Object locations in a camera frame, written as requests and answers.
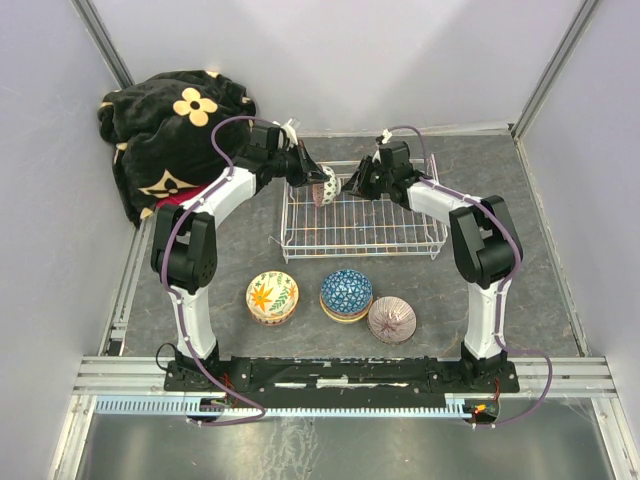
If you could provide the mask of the red patterned bowl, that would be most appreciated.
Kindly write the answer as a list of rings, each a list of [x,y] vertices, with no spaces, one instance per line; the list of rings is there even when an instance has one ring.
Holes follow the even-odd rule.
[[[328,180],[321,184],[314,184],[312,187],[313,202],[318,208],[332,203],[341,193],[341,183],[334,170],[325,165],[322,165],[321,168],[328,176]]]

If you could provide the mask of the white wire dish rack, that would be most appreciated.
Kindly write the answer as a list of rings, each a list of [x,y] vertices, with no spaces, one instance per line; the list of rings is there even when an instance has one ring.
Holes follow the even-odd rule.
[[[408,211],[387,196],[369,201],[342,192],[318,207],[311,187],[283,189],[279,244],[285,261],[363,256],[434,259],[448,236],[446,225]]]

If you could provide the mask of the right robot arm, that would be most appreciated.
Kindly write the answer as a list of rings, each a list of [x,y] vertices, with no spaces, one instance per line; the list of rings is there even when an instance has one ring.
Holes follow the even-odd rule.
[[[414,167],[404,141],[381,144],[375,155],[364,157],[343,190],[366,200],[387,195],[401,207],[448,227],[454,262],[469,292],[459,379],[469,390],[486,388],[495,372],[506,367],[506,296],[522,262],[504,199],[480,199],[441,185]]]

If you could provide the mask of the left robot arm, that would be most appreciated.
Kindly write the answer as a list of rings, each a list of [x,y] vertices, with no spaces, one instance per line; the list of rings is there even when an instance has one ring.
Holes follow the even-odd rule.
[[[328,180],[298,139],[297,126],[295,119],[283,124],[250,116],[222,121],[211,133],[212,147],[224,161],[220,176],[186,204],[164,205],[157,213],[151,266],[172,302],[178,330],[175,361],[198,389],[212,389],[221,378],[208,302],[218,265],[217,228],[275,178],[292,187]]]

